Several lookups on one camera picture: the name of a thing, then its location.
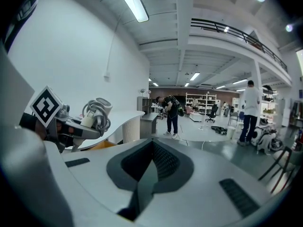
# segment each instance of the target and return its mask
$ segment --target white cable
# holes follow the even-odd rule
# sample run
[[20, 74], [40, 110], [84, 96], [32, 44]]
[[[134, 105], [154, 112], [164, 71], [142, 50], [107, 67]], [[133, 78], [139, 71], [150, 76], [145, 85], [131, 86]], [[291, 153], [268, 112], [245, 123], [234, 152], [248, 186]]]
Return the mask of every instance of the white cable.
[[94, 114], [94, 123], [95, 128], [101, 133], [101, 136], [108, 130], [110, 127], [110, 119], [107, 116], [107, 113], [105, 111], [105, 107], [101, 102], [98, 102], [96, 100], [90, 100], [87, 104], [84, 105], [82, 109], [82, 115], [84, 116], [84, 111], [86, 108], [86, 113], [89, 111]]

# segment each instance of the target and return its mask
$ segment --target trash bin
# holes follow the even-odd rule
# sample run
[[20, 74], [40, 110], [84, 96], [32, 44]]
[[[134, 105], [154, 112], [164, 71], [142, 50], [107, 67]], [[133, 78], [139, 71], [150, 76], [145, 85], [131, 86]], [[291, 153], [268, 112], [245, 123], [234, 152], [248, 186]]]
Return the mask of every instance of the trash bin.
[[227, 139], [228, 140], [232, 140], [233, 135], [235, 134], [235, 132], [236, 132], [236, 128], [235, 127], [228, 126], [227, 127], [227, 134], [226, 134]]

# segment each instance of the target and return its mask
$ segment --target dark wall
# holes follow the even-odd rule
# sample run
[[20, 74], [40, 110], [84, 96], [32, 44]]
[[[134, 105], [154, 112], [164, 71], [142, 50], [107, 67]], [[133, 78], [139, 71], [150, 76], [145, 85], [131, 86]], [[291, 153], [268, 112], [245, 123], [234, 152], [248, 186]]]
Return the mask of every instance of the dark wall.
[[220, 91], [212, 91], [212, 90], [200, 90], [200, 89], [192, 89], [192, 88], [150, 88], [151, 91], [150, 97], [155, 99], [158, 96], [186, 96], [186, 93], [190, 94], [206, 94], [209, 92], [210, 95], [217, 95], [217, 100], [221, 100], [221, 105], [223, 102], [227, 102], [232, 105], [233, 97], [240, 97], [239, 93], [231, 93], [231, 92], [220, 92]]

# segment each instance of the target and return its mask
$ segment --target gray cabinet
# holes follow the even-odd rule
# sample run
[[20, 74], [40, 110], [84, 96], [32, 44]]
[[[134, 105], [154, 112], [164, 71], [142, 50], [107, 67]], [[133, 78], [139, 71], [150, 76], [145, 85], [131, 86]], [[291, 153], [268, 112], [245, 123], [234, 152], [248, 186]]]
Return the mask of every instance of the gray cabinet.
[[145, 114], [149, 114], [152, 112], [151, 105], [152, 105], [152, 99], [144, 97], [144, 96], [137, 97], [137, 110], [138, 111], [143, 111], [143, 112], [145, 112]]

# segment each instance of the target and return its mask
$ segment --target robot on floor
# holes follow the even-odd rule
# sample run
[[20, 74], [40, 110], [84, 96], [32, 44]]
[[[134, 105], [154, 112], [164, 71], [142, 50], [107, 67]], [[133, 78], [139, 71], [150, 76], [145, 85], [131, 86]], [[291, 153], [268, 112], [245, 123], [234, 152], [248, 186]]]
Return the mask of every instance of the robot on floor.
[[260, 128], [256, 127], [254, 134], [251, 138], [251, 144], [257, 147], [257, 151], [263, 149], [265, 154], [272, 151], [281, 150], [284, 145], [281, 140], [277, 138], [277, 131], [270, 127]]

